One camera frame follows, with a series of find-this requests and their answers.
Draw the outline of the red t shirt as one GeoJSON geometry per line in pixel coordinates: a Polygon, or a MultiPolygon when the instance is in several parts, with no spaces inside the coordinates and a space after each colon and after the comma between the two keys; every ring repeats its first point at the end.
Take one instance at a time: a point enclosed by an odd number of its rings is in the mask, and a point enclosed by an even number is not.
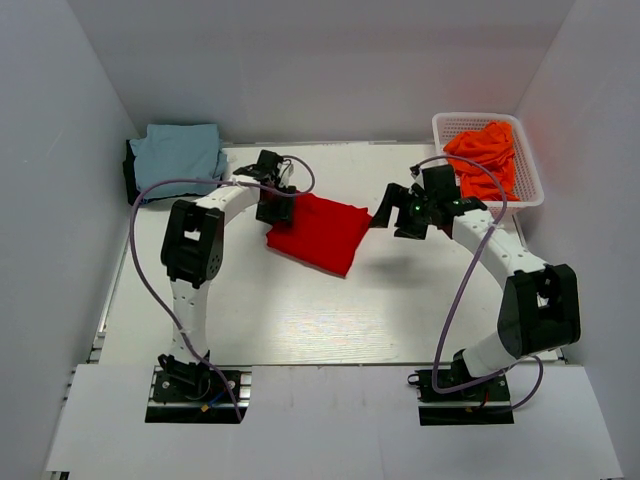
{"type": "Polygon", "coordinates": [[[273,226],[266,243],[281,254],[344,278],[371,220],[367,208],[306,194],[295,199],[292,224],[273,226]]]}

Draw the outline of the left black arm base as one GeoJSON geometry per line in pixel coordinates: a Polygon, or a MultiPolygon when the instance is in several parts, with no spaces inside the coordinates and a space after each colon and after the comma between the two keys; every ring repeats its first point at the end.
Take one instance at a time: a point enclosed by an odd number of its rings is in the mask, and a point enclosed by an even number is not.
{"type": "Polygon", "coordinates": [[[231,396],[212,373],[193,386],[157,367],[152,376],[144,421],[147,424],[237,425],[231,396]]]}

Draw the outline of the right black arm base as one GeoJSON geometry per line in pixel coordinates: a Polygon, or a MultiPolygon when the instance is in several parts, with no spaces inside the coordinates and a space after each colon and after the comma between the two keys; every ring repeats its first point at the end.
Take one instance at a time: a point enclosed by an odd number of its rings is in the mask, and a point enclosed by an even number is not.
{"type": "Polygon", "coordinates": [[[418,393],[421,426],[487,426],[514,423],[505,376],[450,394],[432,389],[432,370],[416,370],[407,377],[418,393]]]}

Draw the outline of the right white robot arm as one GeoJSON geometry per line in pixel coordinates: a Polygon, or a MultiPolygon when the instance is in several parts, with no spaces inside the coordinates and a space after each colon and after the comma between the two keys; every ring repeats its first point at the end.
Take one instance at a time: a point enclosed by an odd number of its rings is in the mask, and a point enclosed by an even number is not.
{"type": "Polygon", "coordinates": [[[434,226],[471,252],[470,265],[482,265],[502,289],[495,331],[457,352],[449,380],[435,384],[435,391],[475,398],[519,360],[576,343],[581,320],[575,271],[527,251],[483,201],[462,195],[452,166],[414,167],[412,175],[410,187],[387,185],[371,227],[394,225],[396,237],[423,240],[434,226]]]}

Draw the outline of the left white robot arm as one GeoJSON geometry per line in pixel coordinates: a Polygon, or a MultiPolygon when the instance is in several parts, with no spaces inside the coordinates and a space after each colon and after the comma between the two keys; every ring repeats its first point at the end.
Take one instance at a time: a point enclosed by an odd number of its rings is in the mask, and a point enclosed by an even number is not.
{"type": "Polygon", "coordinates": [[[161,263],[170,280],[174,322],[170,355],[183,363],[209,367],[207,300],[224,255],[225,227],[249,207],[267,224],[293,222],[299,191],[253,182],[220,187],[195,201],[179,200],[171,208],[161,248],[161,263]]]}

